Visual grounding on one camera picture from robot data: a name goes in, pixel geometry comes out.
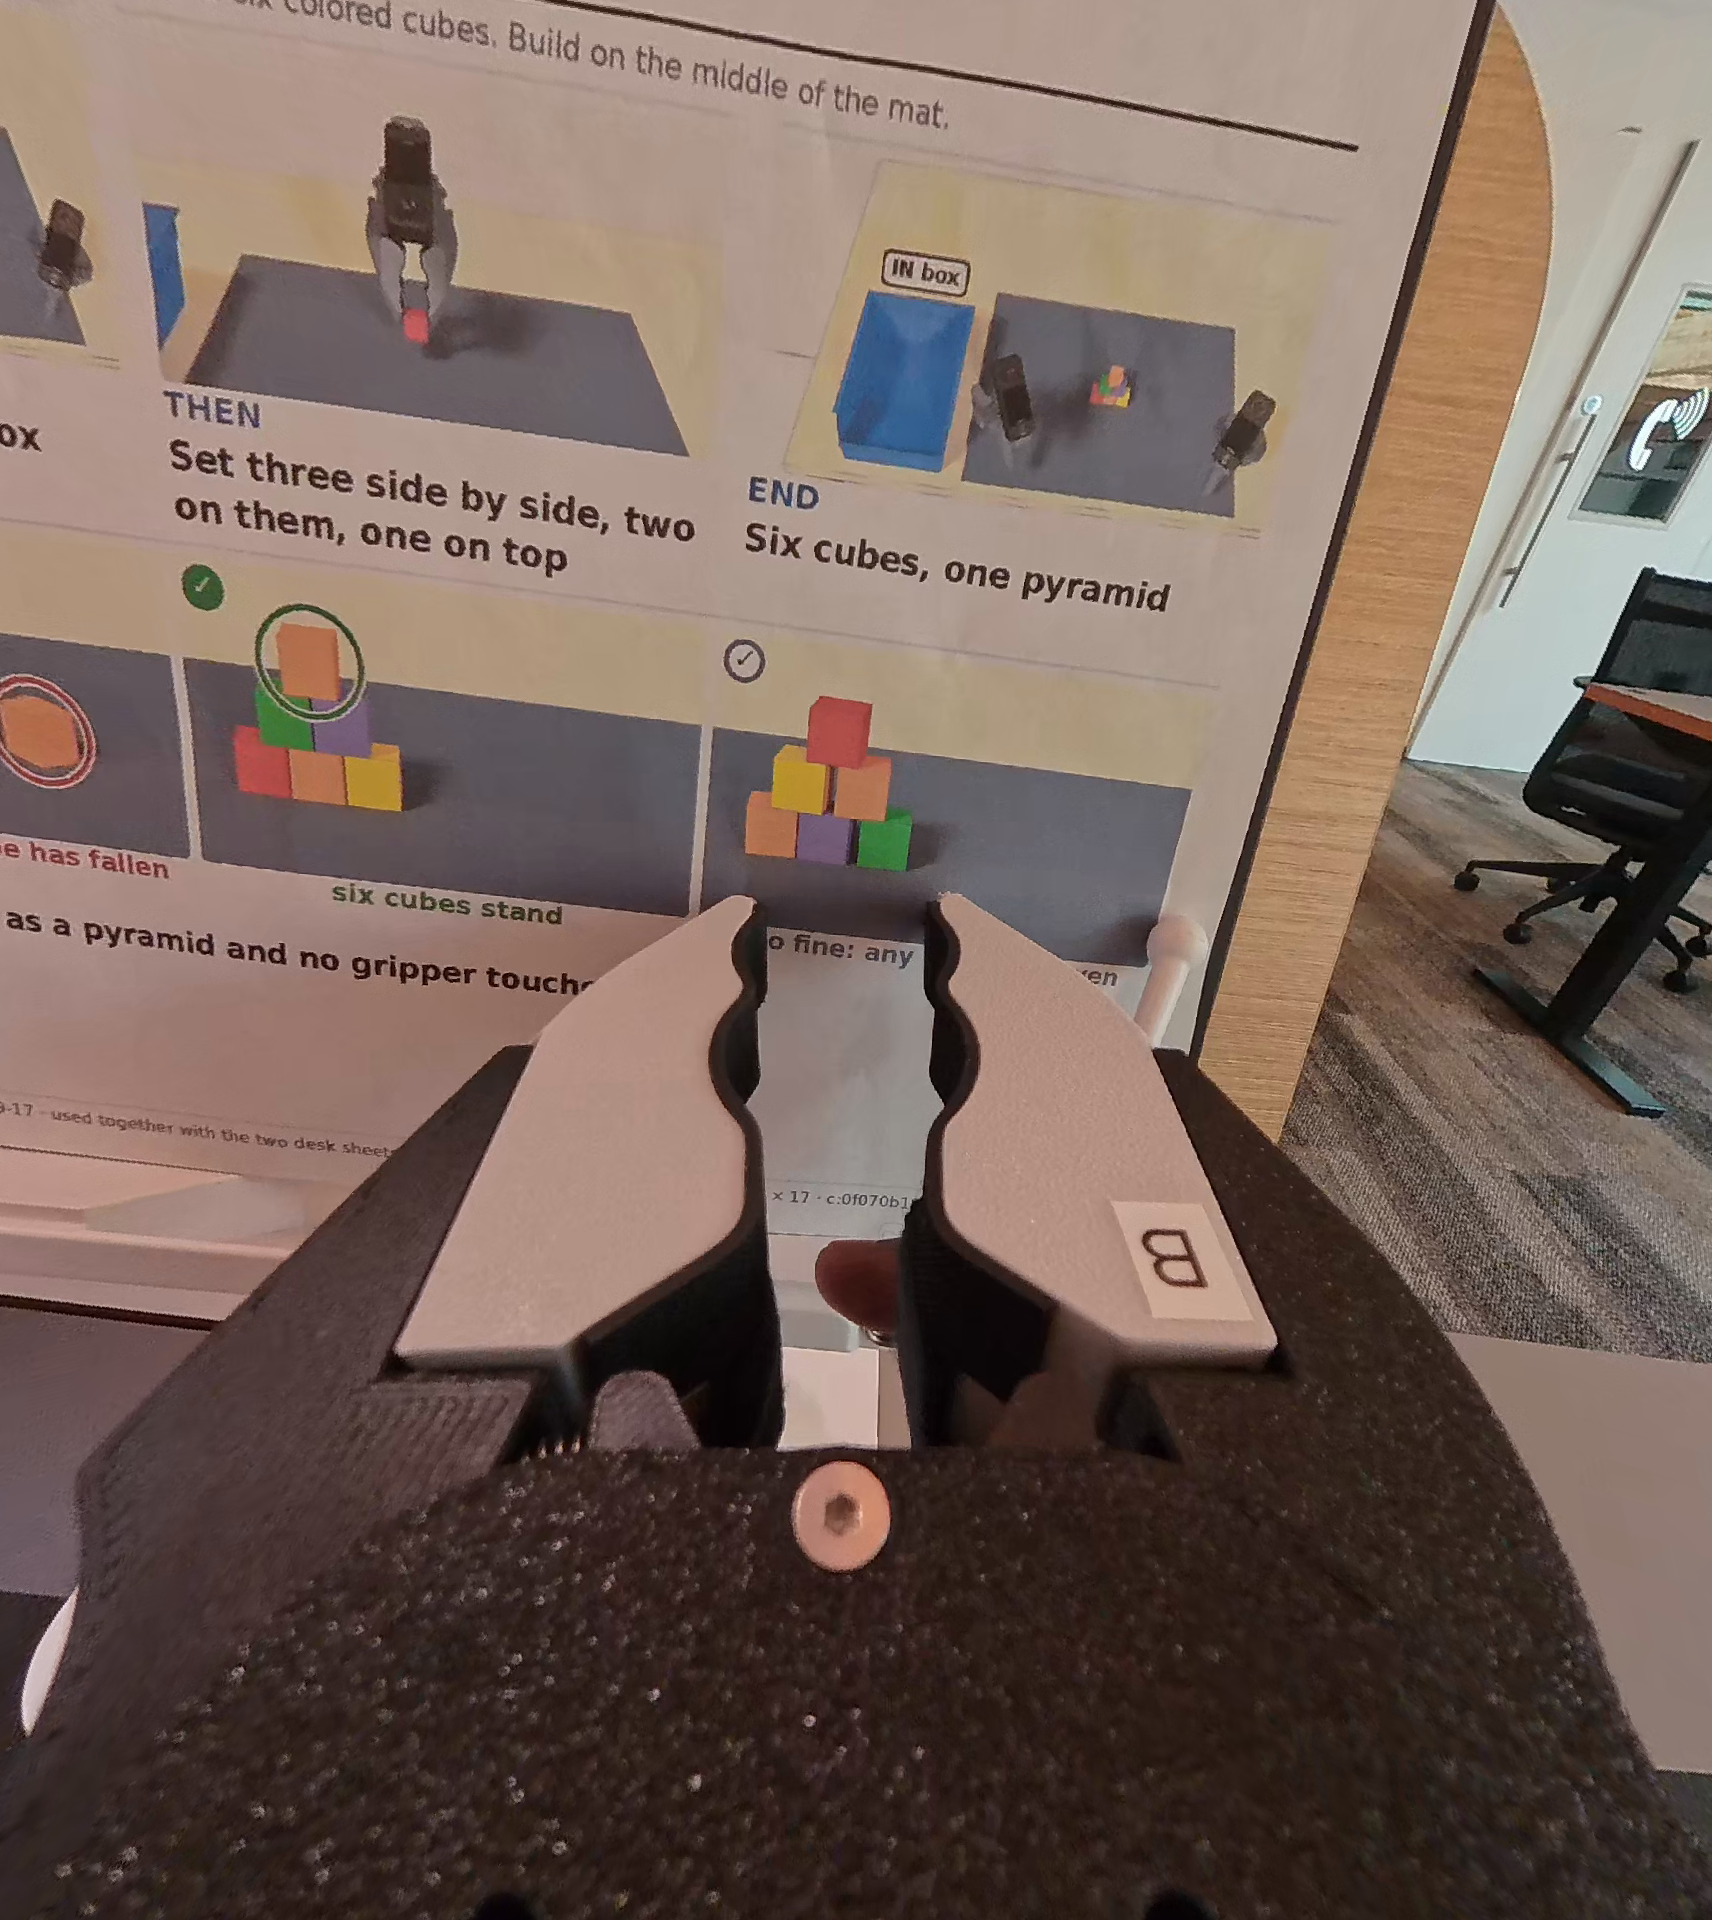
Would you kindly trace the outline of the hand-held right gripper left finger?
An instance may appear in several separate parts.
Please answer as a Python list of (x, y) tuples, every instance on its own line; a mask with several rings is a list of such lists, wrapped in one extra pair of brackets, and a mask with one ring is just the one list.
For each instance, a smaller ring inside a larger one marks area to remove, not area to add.
[(540, 1368), (576, 1432), (616, 1375), (670, 1381), (707, 1446), (781, 1432), (763, 1147), (766, 940), (726, 898), (604, 971), (533, 1043), (396, 1359)]

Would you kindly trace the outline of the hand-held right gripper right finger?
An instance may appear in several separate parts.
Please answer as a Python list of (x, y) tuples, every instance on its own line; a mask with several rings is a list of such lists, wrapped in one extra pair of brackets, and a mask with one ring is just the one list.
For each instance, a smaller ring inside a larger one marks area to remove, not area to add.
[(900, 1235), (918, 1446), (1093, 1442), (1139, 1368), (1253, 1368), (1277, 1330), (1152, 1041), (1080, 971), (931, 906), (941, 1116)]

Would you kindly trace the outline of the person's right hand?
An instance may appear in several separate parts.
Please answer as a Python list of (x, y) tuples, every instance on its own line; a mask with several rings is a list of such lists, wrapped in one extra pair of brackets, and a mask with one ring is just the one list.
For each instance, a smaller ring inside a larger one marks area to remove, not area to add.
[(814, 1254), (814, 1283), (829, 1312), (874, 1339), (894, 1339), (900, 1312), (898, 1239), (827, 1239)]

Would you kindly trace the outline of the wooden backing board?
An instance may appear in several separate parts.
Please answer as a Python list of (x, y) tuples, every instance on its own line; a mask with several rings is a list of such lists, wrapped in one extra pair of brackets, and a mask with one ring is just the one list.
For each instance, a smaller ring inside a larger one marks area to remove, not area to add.
[(1262, 780), (1192, 1052), (1279, 1141), (1524, 381), (1553, 243), (1536, 72), (1477, 3), (1371, 444)]

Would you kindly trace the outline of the black office chair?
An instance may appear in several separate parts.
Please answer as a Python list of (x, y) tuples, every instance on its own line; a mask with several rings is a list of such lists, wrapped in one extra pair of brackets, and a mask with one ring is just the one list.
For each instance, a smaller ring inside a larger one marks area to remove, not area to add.
[[(1712, 582), (1637, 571), (1594, 684), (1712, 698)], [(1530, 940), (1530, 920), (1563, 906), (1596, 912), (1627, 898), (1637, 860), (1697, 802), (1708, 780), (1701, 742), (1670, 737), (1621, 709), (1580, 698), (1524, 780), (1526, 812), (1606, 840), (1606, 860), (1467, 860), (1455, 890), (1471, 893), (1485, 871), (1537, 875), (1542, 901), (1520, 909), (1502, 939)]]

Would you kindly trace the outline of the printed instruction sheet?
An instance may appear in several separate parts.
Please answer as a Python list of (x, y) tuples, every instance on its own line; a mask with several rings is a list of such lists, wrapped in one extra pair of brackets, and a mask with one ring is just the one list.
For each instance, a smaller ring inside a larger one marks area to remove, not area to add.
[(0, 1147), (349, 1186), (772, 923), (774, 1226), (924, 906), (1231, 923), (1489, 3), (0, 3)]

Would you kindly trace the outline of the glass door phone sign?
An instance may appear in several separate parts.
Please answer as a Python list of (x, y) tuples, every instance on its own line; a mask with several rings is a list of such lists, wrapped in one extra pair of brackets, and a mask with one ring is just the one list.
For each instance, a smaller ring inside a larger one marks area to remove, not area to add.
[(1576, 518), (1668, 525), (1712, 445), (1712, 289), (1685, 283)]

